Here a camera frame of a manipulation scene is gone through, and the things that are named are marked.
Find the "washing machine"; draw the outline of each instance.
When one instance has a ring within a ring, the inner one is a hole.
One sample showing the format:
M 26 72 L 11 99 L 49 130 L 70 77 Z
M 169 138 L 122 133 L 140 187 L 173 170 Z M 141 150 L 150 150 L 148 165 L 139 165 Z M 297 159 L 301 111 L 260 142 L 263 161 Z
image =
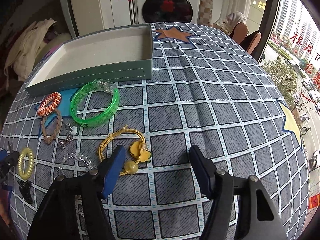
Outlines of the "washing machine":
M 200 0 L 136 0 L 138 23 L 197 23 Z

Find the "green bangle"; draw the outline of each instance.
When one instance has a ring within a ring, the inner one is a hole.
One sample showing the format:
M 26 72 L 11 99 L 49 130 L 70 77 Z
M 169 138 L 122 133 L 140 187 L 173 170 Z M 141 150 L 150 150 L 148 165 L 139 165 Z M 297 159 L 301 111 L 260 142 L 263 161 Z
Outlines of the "green bangle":
M 85 98 L 85 96 L 94 90 L 104 91 L 112 95 L 112 102 L 110 106 L 98 116 L 89 119 L 80 119 L 77 117 L 77 109 L 79 103 Z M 119 106 L 119 90 L 116 84 L 105 81 L 103 79 L 96 79 L 80 88 L 73 96 L 70 104 L 70 113 L 72 118 L 81 126 L 84 127 L 96 127 L 109 121 L 109 119 L 115 114 Z

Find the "orange star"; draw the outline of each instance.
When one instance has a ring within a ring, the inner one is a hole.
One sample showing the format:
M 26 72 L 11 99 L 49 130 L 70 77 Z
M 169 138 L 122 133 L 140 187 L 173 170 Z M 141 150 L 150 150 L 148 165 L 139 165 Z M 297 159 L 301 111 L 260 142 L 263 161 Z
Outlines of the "orange star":
M 153 31 L 156 33 L 159 33 L 155 37 L 155 41 L 159 41 L 159 40 L 162 40 L 165 38 L 172 38 L 172 39 L 176 39 L 179 41 L 183 41 L 183 42 L 192 44 L 191 40 L 188 37 L 196 36 L 196 34 L 182 32 L 179 29 L 177 29 L 175 26 L 172 26 L 170 29 L 167 29 L 167 30 L 156 29 Z

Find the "orange coiled hair tie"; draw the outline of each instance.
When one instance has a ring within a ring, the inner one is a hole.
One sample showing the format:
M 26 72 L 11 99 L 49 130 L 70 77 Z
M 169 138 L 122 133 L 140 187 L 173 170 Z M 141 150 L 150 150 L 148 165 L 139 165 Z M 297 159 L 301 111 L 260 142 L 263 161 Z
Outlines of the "orange coiled hair tie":
M 37 114 L 39 116 L 46 116 L 51 114 L 52 112 L 55 111 L 60 101 L 61 101 L 61 94 L 58 92 L 52 93 L 45 100 L 41 102 L 41 104 L 39 105 Z

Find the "bicycle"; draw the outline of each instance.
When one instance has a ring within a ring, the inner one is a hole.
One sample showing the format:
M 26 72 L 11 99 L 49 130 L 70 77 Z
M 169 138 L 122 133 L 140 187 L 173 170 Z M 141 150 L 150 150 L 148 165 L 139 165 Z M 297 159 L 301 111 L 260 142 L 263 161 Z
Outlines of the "bicycle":
M 311 130 L 311 127 L 306 128 L 306 127 L 302 127 L 301 131 L 302 131 L 302 135 L 305 135 L 307 133 L 307 131 Z

